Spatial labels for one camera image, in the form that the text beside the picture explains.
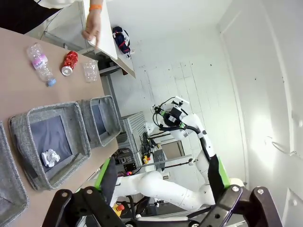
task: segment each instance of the orange wristband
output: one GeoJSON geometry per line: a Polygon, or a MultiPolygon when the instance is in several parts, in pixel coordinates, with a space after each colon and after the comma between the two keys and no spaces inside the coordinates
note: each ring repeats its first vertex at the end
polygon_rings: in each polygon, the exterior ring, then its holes
{"type": "Polygon", "coordinates": [[[102,10],[102,5],[91,5],[89,8],[89,11],[92,11],[93,9],[101,9],[102,10]]]}

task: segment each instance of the backpack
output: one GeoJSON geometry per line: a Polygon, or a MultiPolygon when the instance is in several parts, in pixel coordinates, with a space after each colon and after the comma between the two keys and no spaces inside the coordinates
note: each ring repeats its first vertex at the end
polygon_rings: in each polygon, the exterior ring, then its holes
{"type": "Polygon", "coordinates": [[[129,36],[128,33],[121,27],[113,28],[113,37],[119,48],[123,53],[129,53],[131,50],[129,48],[129,36]]]}

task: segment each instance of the brown table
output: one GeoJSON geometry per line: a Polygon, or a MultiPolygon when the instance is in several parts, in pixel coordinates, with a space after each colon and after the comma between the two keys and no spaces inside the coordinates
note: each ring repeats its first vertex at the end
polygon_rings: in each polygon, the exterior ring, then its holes
{"type": "MultiPolygon", "coordinates": [[[[90,58],[80,55],[73,74],[65,77],[60,72],[60,66],[68,50],[2,28],[0,40],[0,120],[3,120],[10,148],[29,197],[28,208],[10,226],[40,227],[56,190],[35,191],[31,187],[11,143],[8,119],[33,107],[99,97],[103,96],[104,92],[100,78],[90,84],[85,81],[81,63],[89,61],[90,58]],[[57,80],[53,87],[46,87],[38,79],[27,57],[26,48],[36,42],[42,45],[57,80]]],[[[117,149],[116,140],[104,148],[93,149],[90,159],[66,180],[60,189],[70,189],[73,192],[77,190],[117,149]]]]}

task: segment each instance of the blue bottle cap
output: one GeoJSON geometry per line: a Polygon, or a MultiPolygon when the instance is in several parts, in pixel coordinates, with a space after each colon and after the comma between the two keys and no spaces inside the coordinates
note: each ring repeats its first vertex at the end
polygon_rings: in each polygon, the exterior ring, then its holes
{"type": "Polygon", "coordinates": [[[56,81],[56,79],[54,78],[54,79],[49,80],[49,81],[47,82],[47,85],[48,85],[49,87],[52,87],[56,82],[57,82],[57,81],[56,81]]]}

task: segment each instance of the person's arm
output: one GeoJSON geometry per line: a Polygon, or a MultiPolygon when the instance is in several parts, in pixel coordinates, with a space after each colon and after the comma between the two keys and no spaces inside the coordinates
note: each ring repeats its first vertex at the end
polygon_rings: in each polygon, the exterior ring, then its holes
{"type": "Polygon", "coordinates": [[[83,31],[85,39],[91,41],[96,37],[96,47],[99,43],[99,36],[101,31],[101,18],[103,0],[90,0],[89,15],[86,21],[86,29],[83,31]]]}

